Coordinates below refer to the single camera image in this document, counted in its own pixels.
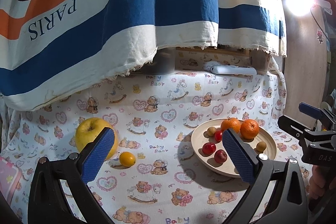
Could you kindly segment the right human hand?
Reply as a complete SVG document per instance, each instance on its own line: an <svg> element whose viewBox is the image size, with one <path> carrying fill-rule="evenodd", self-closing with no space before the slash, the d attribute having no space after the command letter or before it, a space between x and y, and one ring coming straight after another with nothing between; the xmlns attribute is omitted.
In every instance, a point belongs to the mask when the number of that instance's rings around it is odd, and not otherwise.
<svg viewBox="0 0 336 224"><path fill-rule="evenodd" d="M311 169L312 175L309 180L309 198L316 200L325 194L326 178L320 166L314 165Z"/></svg>

